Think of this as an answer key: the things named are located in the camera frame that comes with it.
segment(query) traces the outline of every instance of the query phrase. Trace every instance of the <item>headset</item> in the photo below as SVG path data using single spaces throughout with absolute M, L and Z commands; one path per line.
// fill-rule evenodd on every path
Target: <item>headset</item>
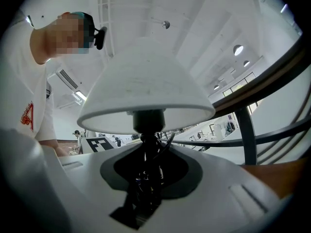
M 84 20 L 84 48 L 90 48 L 94 42 L 94 45 L 98 50 L 101 50 L 104 46 L 107 27 L 101 27 L 96 29 L 93 21 L 93 17 L 84 12 L 73 12 L 72 14 L 79 15 Z

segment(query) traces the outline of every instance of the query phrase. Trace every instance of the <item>shirt sleeve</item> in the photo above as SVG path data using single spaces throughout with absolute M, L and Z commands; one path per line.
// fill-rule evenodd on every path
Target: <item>shirt sleeve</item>
M 35 136 L 37 141 L 46 141 L 46 140 L 54 140 L 56 139 L 56 134 L 54 130 L 53 124 L 53 94 L 46 99 L 44 116 L 42 119 L 42 123 L 40 129 Z

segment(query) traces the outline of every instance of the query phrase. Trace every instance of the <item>air vent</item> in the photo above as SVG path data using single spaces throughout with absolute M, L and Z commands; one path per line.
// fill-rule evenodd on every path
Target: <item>air vent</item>
M 64 70 L 61 70 L 59 73 L 64 77 L 65 80 L 67 80 L 69 84 L 71 84 L 74 89 L 78 88 L 78 85 L 68 76 Z

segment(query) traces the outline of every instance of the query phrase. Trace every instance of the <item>white ceiling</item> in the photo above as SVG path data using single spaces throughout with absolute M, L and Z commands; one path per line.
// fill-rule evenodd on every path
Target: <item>white ceiling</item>
M 95 27 L 106 26 L 105 46 L 89 54 L 68 55 L 47 63 L 48 72 L 65 69 L 86 95 L 114 55 L 141 36 L 150 36 L 172 51 L 207 95 L 228 70 L 240 76 L 262 55 L 260 0 L 27 0 L 22 6 L 34 26 L 43 27 L 63 12 L 83 11 Z M 169 29 L 162 27 L 167 20 Z M 239 56 L 233 47 L 244 46 Z M 65 103 L 59 95 L 60 103 Z

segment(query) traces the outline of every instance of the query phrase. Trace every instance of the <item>white lampshade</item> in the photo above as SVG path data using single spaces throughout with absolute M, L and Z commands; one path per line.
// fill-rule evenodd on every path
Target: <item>white lampshade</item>
M 133 134 L 132 111 L 165 109 L 163 131 L 211 118 L 215 109 L 171 52 L 137 39 L 117 54 L 85 101 L 78 125 L 95 132 Z

